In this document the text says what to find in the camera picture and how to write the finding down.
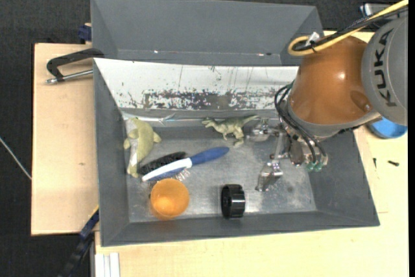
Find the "black cable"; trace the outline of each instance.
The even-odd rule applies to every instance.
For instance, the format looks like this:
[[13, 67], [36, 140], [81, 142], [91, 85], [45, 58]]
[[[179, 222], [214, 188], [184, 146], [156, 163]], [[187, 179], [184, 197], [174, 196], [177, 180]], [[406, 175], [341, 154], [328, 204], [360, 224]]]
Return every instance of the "black cable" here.
[[[274, 104], [275, 104], [276, 110], [278, 112], [278, 115], [289, 126], [291, 126], [293, 129], [297, 130], [301, 134], [304, 142], [307, 144], [308, 148], [311, 151], [311, 154], [313, 156], [313, 163], [316, 163], [316, 161], [317, 161], [316, 152], [315, 152], [313, 146], [311, 145], [310, 138], [309, 138], [310, 135], [308, 135], [308, 133], [306, 133], [305, 130], [299, 124], [296, 124], [295, 121], [292, 118], [289, 119], [289, 114], [284, 114], [284, 111], [281, 109], [281, 102], [283, 101], [283, 99], [285, 98], [285, 96], [288, 94], [288, 92], [291, 90], [292, 85], [293, 85], [293, 82], [290, 83], [290, 84], [287, 84], [286, 86], [284, 86], [284, 87], [282, 87], [281, 89], [278, 90], [278, 92], [275, 94], [275, 97], [274, 97]], [[278, 95], [283, 90], [285, 90], [284, 91], [284, 94], [278, 100]]]

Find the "white strip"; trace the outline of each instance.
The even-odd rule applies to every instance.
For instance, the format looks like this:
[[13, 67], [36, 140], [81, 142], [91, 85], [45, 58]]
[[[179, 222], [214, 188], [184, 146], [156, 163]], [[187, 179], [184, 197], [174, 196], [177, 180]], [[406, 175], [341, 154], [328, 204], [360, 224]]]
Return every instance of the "white strip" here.
[[95, 277], [105, 277], [104, 254], [95, 255]]
[[184, 167], [188, 169], [191, 166], [192, 166], [192, 160], [190, 158], [184, 158], [183, 160], [176, 160], [175, 162], [164, 165], [163, 167], [159, 167], [158, 169], [155, 169], [154, 171], [147, 173], [145, 176], [142, 177], [141, 180], [143, 182], [146, 182], [156, 176], [162, 175], [163, 173], [167, 173], [167, 172], [170, 172], [176, 169], [182, 169]]
[[104, 255], [104, 277], [111, 277], [110, 256]]
[[110, 254], [110, 264], [111, 264], [111, 277], [120, 277], [118, 253]]

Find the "blue object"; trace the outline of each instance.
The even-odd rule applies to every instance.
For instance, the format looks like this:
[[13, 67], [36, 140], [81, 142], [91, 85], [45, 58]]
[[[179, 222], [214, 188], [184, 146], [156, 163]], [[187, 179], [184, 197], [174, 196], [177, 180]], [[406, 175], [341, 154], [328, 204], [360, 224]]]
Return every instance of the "blue object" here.
[[376, 136], [383, 139], [398, 138], [408, 130], [408, 126], [393, 123], [386, 118], [382, 118], [382, 120], [368, 125], [368, 127]]
[[192, 165], [201, 164], [222, 157], [228, 151], [228, 147], [212, 148], [190, 157], [190, 160], [192, 161]]
[[87, 25], [81, 25], [78, 29], [78, 37], [84, 41], [92, 40], [92, 28]]

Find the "toothbrush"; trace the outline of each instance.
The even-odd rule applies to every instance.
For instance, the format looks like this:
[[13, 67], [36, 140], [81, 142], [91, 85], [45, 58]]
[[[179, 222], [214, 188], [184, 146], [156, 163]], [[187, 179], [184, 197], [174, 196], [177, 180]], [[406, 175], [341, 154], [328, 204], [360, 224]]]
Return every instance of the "toothbrush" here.
[[182, 172], [184, 169], [189, 169], [190, 167], [208, 162], [210, 160], [215, 160], [219, 157], [224, 156], [229, 151], [228, 147], [217, 147], [208, 149], [206, 151], [200, 152], [192, 157], [184, 158], [183, 160], [177, 160], [170, 164], [164, 165], [147, 173], [144, 175], [141, 180], [143, 182], [148, 181], [158, 181], [164, 178], [170, 178], [178, 173]]

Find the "black clamp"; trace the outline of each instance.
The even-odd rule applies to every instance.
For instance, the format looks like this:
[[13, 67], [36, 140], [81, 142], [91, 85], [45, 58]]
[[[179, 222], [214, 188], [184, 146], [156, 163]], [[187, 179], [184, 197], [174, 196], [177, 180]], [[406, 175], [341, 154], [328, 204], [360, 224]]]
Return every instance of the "black clamp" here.
[[46, 68], [54, 76], [54, 78], [46, 80], [46, 83], [63, 82], [69, 78], [92, 74], [92, 70], [90, 70], [63, 76], [63, 74], [58, 69], [60, 66], [88, 58], [104, 58], [104, 54], [98, 49], [86, 49], [79, 52], [67, 54], [65, 56], [59, 56], [57, 58], [50, 59], [46, 65]]
[[220, 194], [220, 207], [225, 218], [241, 218], [245, 211], [245, 193], [241, 185], [225, 185]]

